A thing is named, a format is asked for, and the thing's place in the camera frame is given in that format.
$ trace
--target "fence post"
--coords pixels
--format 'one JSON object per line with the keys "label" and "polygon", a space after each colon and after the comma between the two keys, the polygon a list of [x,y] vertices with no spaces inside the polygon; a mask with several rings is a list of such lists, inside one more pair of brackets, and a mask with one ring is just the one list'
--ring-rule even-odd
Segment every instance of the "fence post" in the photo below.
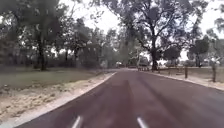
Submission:
{"label": "fence post", "polygon": [[170,75],[171,73],[170,73],[170,66],[168,66],[168,74]]}
{"label": "fence post", "polygon": [[160,68],[158,67],[158,73],[160,74]]}
{"label": "fence post", "polygon": [[185,66],[185,79],[187,79],[187,78],[188,78],[188,67]]}
{"label": "fence post", "polygon": [[212,65],[212,82],[216,82],[216,64]]}

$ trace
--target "dashed center line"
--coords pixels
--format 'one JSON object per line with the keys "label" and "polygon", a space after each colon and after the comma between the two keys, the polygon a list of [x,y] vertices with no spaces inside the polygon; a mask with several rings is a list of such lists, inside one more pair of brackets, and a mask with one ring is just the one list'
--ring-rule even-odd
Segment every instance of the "dashed center line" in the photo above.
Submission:
{"label": "dashed center line", "polygon": [[73,124],[72,128],[81,128],[83,122],[83,117],[78,116],[75,120],[75,123]]}
{"label": "dashed center line", "polygon": [[141,128],[150,128],[141,117],[137,118],[137,122]]}

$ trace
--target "road edge line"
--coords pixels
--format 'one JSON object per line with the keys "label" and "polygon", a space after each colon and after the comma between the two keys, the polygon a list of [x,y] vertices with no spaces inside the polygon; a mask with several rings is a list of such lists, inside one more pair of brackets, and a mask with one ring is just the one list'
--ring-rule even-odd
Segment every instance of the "road edge line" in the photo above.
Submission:
{"label": "road edge line", "polygon": [[101,80],[98,83],[93,84],[93,88],[89,89],[88,91],[82,93],[81,95],[75,95],[74,97],[68,97],[67,99],[63,99],[62,97],[66,96],[62,96],[59,99],[56,99],[50,103],[47,103],[44,106],[39,106],[37,107],[36,110],[30,110],[27,113],[22,114],[20,117],[14,117],[14,118],[10,118],[8,119],[6,122],[2,122],[0,124],[0,128],[14,128],[14,127],[18,127],[24,123],[27,123],[35,118],[38,118],[54,109],[57,109],[65,104],[67,104],[68,102],[75,100],[76,98],[84,95],[85,93],[88,93],[90,90],[94,89],[95,87],[99,86],[100,84],[106,82],[108,79],[110,79],[111,77],[113,77],[115,73],[112,73],[111,75],[107,76],[105,79]]}

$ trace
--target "dirt ground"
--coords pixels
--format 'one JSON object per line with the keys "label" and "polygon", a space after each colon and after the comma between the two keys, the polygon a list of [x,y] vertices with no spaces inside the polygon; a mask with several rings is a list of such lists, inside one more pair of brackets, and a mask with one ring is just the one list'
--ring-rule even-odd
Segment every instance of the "dirt ground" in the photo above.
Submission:
{"label": "dirt ground", "polygon": [[46,86],[44,88],[3,91],[0,95],[0,124],[9,118],[20,117],[26,111],[58,99],[65,93],[71,93],[75,90],[85,91],[108,75],[111,74],[103,74],[88,80]]}
{"label": "dirt ground", "polygon": [[178,70],[175,70],[175,71],[172,70],[170,74],[168,73],[168,71],[163,70],[161,72],[156,72],[156,74],[161,75],[161,76],[166,76],[168,78],[188,81],[191,83],[203,85],[206,87],[216,88],[216,89],[224,91],[224,83],[223,82],[215,82],[215,83],[212,82],[211,78],[208,77],[210,75],[209,73],[207,73],[207,74],[205,74],[205,73],[203,74],[201,72],[198,73],[197,71],[193,71],[193,69],[190,69],[190,73],[189,73],[187,79],[185,79],[183,69],[180,72],[178,72]]}
{"label": "dirt ground", "polygon": [[[161,69],[161,74],[169,75],[168,68]],[[184,67],[170,68],[170,75],[184,75]],[[190,77],[197,77],[201,79],[212,80],[212,69],[211,67],[189,67],[188,74]],[[216,81],[224,83],[224,67],[217,67]]]}

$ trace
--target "red asphalt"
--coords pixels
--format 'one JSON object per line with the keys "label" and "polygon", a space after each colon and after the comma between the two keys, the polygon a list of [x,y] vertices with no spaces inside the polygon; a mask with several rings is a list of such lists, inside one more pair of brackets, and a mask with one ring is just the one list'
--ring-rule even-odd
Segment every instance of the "red asphalt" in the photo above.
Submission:
{"label": "red asphalt", "polygon": [[224,128],[224,92],[138,71],[118,72],[79,98],[17,128]]}

